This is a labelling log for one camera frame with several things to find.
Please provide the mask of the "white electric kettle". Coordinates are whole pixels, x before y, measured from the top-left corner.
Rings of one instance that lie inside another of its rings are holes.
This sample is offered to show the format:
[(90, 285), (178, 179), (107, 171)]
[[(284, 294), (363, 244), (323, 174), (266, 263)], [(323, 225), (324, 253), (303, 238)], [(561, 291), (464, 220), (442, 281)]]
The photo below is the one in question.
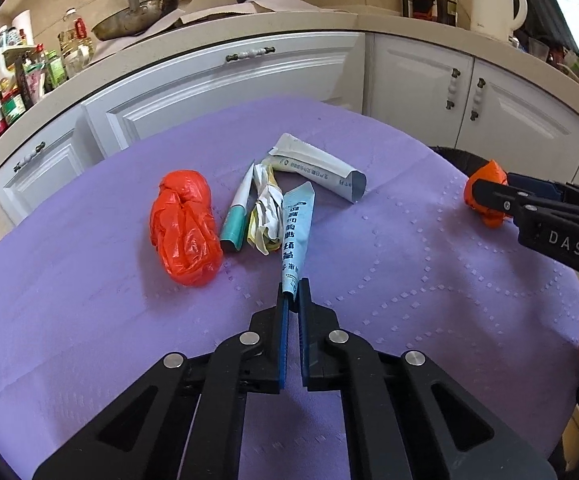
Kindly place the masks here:
[(473, 0), (471, 30), (507, 44), (527, 12), (527, 0)]

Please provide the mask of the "red item by bottles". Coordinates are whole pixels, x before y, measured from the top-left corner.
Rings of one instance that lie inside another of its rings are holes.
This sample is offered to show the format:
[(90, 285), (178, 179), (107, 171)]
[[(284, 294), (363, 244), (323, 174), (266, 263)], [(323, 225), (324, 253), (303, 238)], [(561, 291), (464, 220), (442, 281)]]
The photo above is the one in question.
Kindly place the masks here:
[(412, 16), (417, 20), (436, 21), (436, 0), (412, 0)]

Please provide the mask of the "blue white wrapper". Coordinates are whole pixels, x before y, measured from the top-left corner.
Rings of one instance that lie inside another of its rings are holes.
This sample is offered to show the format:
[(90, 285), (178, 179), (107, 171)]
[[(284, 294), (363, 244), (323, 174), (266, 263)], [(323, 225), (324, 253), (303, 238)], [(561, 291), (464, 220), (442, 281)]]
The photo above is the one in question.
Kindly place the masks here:
[(282, 292), (295, 298), (309, 243), (315, 192), (310, 182), (293, 188), (283, 200)]

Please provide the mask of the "white spice rack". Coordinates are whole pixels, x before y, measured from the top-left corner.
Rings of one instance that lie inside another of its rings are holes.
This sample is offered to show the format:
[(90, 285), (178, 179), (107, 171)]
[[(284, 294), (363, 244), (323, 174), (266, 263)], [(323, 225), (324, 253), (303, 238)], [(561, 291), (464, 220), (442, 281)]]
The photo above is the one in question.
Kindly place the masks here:
[(32, 36), (29, 12), (0, 25), (0, 138), (35, 104), (44, 47)]

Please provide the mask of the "white tube green black cap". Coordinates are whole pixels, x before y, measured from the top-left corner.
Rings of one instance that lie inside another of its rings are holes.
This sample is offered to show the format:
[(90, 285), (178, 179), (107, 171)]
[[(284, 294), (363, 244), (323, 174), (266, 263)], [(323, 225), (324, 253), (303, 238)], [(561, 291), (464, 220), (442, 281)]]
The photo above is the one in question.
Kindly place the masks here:
[(257, 198), (247, 228), (247, 242), (262, 255), (268, 256), (281, 246), (283, 192), (276, 182), (273, 168), (257, 164), (253, 168)]

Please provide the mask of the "drinking glass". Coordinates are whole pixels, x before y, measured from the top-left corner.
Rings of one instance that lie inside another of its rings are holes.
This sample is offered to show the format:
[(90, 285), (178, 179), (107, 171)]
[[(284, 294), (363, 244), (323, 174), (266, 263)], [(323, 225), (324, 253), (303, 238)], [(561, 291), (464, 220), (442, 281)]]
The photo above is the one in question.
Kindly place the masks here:
[(529, 38), (528, 52), (535, 58), (539, 58), (542, 62), (547, 62), (550, 55), (550, 47), (542, 41), (536, 40), (535, 38)]

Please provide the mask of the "black lined trash bin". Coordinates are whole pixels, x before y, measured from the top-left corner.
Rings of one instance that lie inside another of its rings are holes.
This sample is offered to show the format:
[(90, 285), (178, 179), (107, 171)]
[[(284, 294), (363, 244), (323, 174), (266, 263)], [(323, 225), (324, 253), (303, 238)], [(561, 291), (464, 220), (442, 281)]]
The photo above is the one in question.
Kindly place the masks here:
[(437, 155), (446, 159), (452, 166), (470, 178), (476, 171), (489, 164), (489, 160), (468, 151), (458, 148), (448, 148), (448, 146), (432, 146), (431, 150)]

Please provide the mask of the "grey white box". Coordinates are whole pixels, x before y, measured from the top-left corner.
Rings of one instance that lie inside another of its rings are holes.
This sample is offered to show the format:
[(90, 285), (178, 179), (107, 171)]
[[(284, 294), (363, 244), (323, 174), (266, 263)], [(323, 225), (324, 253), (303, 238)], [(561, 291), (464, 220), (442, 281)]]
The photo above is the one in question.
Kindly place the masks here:
[(367, 176), (321, 148), (283, 133), (264, 163), (276, 171), (300, 174), (355, 204), (367, 188)]

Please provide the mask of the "red plastic bag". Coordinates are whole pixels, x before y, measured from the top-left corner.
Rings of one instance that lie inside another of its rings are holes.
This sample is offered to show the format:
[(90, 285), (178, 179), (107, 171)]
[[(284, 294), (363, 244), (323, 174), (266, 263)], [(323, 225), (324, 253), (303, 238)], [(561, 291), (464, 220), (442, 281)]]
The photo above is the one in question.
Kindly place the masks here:
[(169, 172), (150, 213), (150, 239), (160, 263), (186, 287), (209, 284), (220, 269), (222, 252), (212, 214), (212, 192), (195, 170)]

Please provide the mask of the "metal frying pan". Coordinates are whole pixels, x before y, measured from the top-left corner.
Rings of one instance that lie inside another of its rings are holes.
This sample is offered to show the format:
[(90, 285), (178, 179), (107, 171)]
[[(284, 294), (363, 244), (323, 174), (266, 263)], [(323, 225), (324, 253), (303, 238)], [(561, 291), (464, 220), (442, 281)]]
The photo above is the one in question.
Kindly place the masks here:
[(180, 0), (128, 0), (128, 6), (93, 27), (100, 41), (139, 36), (161, 18), (174, 12)]

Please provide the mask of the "orange plastic bag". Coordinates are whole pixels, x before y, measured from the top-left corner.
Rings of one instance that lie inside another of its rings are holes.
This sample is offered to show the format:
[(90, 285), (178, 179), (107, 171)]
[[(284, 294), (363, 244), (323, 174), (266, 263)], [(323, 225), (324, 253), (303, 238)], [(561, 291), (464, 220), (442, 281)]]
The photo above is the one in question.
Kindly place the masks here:
[(489, 229), (499, 229), (511, 215), (513, 200), (503, 194), (506, 187), (507, 173), (495, 160), (477, 169), (465, 184), (465, 204)]

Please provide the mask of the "teal white tube box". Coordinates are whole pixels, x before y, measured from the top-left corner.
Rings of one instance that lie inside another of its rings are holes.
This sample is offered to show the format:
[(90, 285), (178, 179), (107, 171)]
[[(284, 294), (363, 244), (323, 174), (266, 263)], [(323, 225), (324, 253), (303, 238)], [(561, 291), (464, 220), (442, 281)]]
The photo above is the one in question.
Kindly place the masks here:
[(255, 163), (252, 162), (246, 170), (236, 192), (232, 203), (224, 219), (219, 240), (221, 249), (230, 252), (239, 252), (245, 240), (246, 225), (248, 222), (247, 204), (250, 200), (250, 188), (253, 182), (253, 172)]

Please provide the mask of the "dark sauce bottle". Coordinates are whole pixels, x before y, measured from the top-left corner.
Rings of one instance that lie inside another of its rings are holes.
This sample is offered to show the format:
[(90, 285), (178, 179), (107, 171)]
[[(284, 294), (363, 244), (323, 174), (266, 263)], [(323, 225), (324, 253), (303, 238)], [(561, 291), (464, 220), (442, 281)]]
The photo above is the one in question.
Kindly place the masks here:
[(457, 27), (457, 2), (459, 0), (436, 0), (437, 22)]

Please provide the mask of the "cooking oil bottle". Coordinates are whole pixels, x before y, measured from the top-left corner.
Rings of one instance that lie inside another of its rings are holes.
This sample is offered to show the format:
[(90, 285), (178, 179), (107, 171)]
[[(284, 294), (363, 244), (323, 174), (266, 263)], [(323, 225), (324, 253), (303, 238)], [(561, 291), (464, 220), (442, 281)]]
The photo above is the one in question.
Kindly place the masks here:
[(94, 57), (94, 44), (88, 35), (84, 19), (75, 8), (63, 16), (63, 30), (58, 34), (61, 58), (68, 78), (81, 73)]

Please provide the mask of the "white kitchen cabinets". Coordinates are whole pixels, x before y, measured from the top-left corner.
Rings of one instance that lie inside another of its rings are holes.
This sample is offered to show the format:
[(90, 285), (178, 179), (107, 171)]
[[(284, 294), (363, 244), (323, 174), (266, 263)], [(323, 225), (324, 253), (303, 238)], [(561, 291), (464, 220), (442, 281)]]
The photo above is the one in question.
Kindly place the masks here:
[[(227, 63), (231, 53), (276, 53)], [(451, 70), (459, 97), (446, 109)], [(471, 122), (478, 78), (487, 82)], [(306, 96), (382, 120), (428, 145), (579, 184), (579, 84), (476, 32), (388, 14), (279, 12), (221, 18), (108, 55), (52, 91), (0, 138), (0, 206), (22, 221), (133, 143), (221, 108)], [(40, 142), (44, 150), (14, 174)]]

